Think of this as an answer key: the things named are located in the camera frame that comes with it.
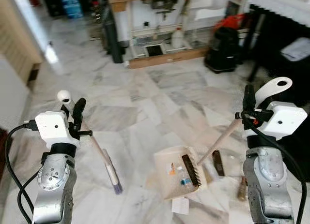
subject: paper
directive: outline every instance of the paper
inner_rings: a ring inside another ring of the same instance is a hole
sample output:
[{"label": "paper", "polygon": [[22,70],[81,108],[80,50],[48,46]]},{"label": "paper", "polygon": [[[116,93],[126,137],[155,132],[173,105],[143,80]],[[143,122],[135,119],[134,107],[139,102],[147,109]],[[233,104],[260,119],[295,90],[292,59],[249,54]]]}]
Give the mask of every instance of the paper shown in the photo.
[{"label": "paper", "polygon": [[189,200],[185,197],[173,199],[171,211],[187,215],[189,213]]},{"label": "paper", "polygon": [[289,61],[300,61],[310,56],[310,39],[298,38],[281,50],[281,54]]}]

